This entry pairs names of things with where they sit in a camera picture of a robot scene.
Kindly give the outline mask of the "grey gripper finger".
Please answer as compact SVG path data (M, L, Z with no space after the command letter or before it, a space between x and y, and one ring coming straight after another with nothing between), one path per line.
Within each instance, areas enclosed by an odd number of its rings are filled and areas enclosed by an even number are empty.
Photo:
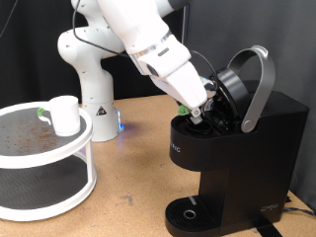
M190 120L193 124L199 124L202 122L202 112L199 107L190 109Z

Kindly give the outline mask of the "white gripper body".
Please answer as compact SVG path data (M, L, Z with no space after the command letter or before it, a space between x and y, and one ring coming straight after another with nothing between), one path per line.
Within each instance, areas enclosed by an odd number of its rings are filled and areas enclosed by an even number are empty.
M191 110L198 109L207 99L207 93L194 66L188 61L168 76L151 76L162 91Z

